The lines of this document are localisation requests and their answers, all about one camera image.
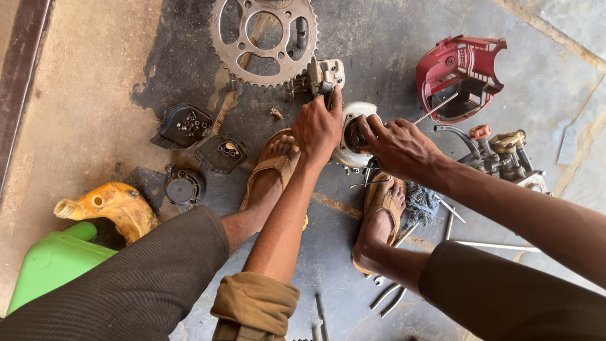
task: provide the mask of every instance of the brown sandal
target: brown sandal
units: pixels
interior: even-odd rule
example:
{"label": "brown sandal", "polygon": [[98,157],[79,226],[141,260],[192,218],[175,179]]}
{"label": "brown sandal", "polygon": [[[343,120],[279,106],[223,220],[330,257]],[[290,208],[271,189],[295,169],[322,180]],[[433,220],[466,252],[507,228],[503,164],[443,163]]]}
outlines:
{"label": "brown sandal", "polygon": [[[387,173],[379,172],[377,175],[375,175],[375,178],[372,179],[372,181],[386,180],[389,179],[390,176],[391,175]],[[393,181],[399,183],[400,186],[404,188],[404,191],[406,190],[406,185],[404,184],[404,181],[396,177],[393,178]],[[375,200],[375,194],[379,189],[379,185],[380,183],[370,184],[368,190],[366,191],[366,198],[364,199],[364,221],[362,222],[362,225],[366,224],[370,217],[372,217],[375,213],[379,212],[382,209],[386,209],[391,215],[391,219],[394,223],[394,227],[391,230],[391,234],[387,238],[387,245],[391,246],[391,244],[393,244],[393,240],[398,235],[398,231],[400,230],[400,219],[402,218],[402,215],[398,214],[398,208],[396,207],[396,204],[393,201],[391,190],[387,191],[387,194],[385,194],[381,199]],[[374,274],[374,272],[358,266],[353,260],[353,258],[351,261],[353,262],[353,266],[358,271],[361,271],[364,274]]]}
{"label": "brown sandal", "polygon": [[[286,189],[286,185],[288,185],[288,181],[290,181],[290,177],[293,175],[293,168],[290,164],[290,154],[281,155],[278,157],[269,158],[268,156],[271,154],[272,143],[275,143],[280,140],[282,135],[293,135],[293,131],[290,128],[282,129],[277,131],[273,136],[267,141],[265,147],[263,147],[263,151],[261,152],[261,156],[259,157],[259,161],[253,170],[253,173],[248,178],[248,186],[246,190],[246,194],[244,195],[244,199],[242,200],[242,204],[240,205],[240,211],[244,211],[248,208],[248,201],[250,199],[250,191],[253,189],[253,185],[255,184],[255,179],[257,174],[260,171],[264,171],[266,169],[275,169],[280,173],[280,179],[282,180],[282,191]],[[305,216],[305,223],[303,225],[303,230],[307,227],[308,219]]]}

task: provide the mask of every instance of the orange cap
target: orange cap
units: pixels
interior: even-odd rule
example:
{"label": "orange cap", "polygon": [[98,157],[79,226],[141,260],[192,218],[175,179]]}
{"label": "orange cap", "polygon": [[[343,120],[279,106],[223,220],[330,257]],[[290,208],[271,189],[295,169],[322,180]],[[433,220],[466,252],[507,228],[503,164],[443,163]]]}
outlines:
{"label": "orange cap", "polygon": [[469,135],[469,138],[472,140],[479,140],[483,137],[488,137],[491,133],[492,130],[490,130],[490,126],[488,124],[483,124],[469,129],[467,135]]}

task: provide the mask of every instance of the bare foot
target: bare foot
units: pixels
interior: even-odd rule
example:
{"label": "bare foot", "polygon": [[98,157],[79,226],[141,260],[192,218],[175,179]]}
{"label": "bare foot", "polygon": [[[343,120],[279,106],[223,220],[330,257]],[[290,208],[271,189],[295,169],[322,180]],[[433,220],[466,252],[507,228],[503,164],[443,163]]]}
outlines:
{"label": "bare foot", "polygon": [[[280,140],[271,144],[271,153],[267,158],[278,157],[290,153],[290,164],[294,169],[299,161],[299,147],[295,145],[293,136],[282,135]],[[282,195],[282,180],[275,169],[262,170],[257,174],[255,184],[250,192],[250,203],[247,209],[271,212]]]}
{"label": "bare foot", "polygon": [[[375,193],[375,200],[382,200],[383,195],[387,194],[387,191],[391,191],[393,200],[398,208],[398,214],[402,215],[406,204],[404,202],[405,188],[400,186],[399,183],[386,181],[379,183],[379,188]],[[368,221],[360,228],[360,234],[358,240],[353,247],[353,260],[362,268],[371,270],[370,262],[368,258],[364,256],[366,250],[372,248],[374,245],[385,245],[391,231],[393,230],[393,220],[391,215],[385,209],[375,213],[368,219]]]}

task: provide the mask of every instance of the rolled-up trouser leg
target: rolled-up trouser leg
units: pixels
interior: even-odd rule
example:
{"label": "rolled-up trouser leg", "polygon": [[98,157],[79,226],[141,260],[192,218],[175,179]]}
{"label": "rolled-up trouser leg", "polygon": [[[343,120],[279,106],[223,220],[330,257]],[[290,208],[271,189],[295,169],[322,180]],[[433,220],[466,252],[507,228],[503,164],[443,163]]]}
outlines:
{"label": "rolled-up trouser leg", "polygon": [[606,298],[454,241],[419,279],[426,301],[484,341],[606,340]]}
{"label": "rolled-up trouser leg", "polygon": [[2,340],[167,340],[229,256],[219,217],[196,207],[0,322]]}

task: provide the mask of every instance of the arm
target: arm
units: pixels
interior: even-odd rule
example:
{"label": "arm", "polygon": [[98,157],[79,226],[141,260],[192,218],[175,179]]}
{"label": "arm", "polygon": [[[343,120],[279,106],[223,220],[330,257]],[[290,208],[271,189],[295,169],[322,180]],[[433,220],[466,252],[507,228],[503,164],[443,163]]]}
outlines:
{"label": "arm", "polygon": [[332,102],[331,112],[326,110],[321,96],[301,107],[301,113],[292,125],[301,158],[255,241],[243,271],[290,283],[311,193],[322,168],[341,140],[343,113],[339,86],[335,87]]}
{"label": "arm", "polygon": [[381,169],[460,202],[606,288],[606,216],[463,166],[406,120],[359,123]]}

